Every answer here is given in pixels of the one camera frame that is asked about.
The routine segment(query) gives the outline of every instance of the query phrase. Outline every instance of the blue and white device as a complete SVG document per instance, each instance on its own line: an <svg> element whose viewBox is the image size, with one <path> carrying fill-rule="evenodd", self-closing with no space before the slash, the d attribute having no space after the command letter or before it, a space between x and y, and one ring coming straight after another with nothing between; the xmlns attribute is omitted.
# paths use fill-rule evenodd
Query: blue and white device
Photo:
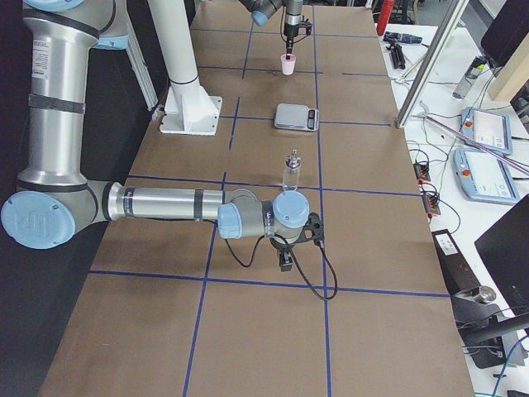
<svg viewBox="0 0 529 397"><path fill-rule="evenodd" d="M461 188L469 199L501 204L520 200L507 166L490 154L457 148L453 161Z"/></svg>
<svg viewBox="0 0 529 397"><path fill-rule="evenodd" d="M507 116L466 108L461 116L461 132L492 151L512 154L511 125Z"/></svg>

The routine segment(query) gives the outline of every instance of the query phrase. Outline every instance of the white cup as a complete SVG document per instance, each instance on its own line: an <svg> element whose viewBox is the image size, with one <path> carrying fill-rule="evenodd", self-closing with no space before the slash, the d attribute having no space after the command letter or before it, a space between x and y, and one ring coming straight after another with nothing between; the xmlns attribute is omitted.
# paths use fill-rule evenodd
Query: white cup
<svg viewBox="0 0 529 397"><path fill-rule="evenodd" d="M290 54L290 59L287 60L287 55L281 55L281 70L283 74L288 76L294 73L294 66L296 65L296 55Z"/></svg>

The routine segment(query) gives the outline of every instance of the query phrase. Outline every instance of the clear bottle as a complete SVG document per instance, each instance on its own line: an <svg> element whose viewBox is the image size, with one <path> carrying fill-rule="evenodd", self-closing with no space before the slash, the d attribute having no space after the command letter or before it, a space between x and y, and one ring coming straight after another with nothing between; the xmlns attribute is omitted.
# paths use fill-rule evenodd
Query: clear bottle
<svg viewBox="0 0 529 397"><path fill-rule="evenodd" d="M292 154L287 155L284 162L283 170L283 190L297 190L299 183L299 174L301 171L301 157L298 151L292 149Z"/></svg>

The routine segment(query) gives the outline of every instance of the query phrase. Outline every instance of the warning label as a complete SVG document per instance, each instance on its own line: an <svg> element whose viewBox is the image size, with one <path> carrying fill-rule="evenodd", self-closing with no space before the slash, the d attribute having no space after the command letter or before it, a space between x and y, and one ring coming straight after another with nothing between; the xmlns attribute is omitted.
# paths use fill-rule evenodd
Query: warning label
<svg viewBox="0 0 529 397"><path fill-rule="evenodd" d="M50 73L50 43L42 40L33 40L33 66L31 77L48 79Z"/></svg>

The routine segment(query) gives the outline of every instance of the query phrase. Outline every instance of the digital scale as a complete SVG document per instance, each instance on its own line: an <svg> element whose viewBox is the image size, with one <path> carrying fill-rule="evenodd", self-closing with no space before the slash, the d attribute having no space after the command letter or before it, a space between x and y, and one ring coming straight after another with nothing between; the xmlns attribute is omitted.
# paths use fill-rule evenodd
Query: digital scale
<svg viewBox="0 0 529 397"><path fill-rule="evenodd" d="M461 188L470 199L503 204L520 200L507 166L490 154L457 148L453 161Z"/></svg>
<svg viewBox="0 0 529 397"><path fill-rule="evenodd" d="M274 126L283 130L314 132L320 126L320 113L305 105L280 103L275 112Z"/></svg>
<svg viewBox="0 0 529 397"><path fill-rule="evenodd" d="M461 132L491 151L512 154L511 125L507 116L466 108L461 116Z"/></svg>

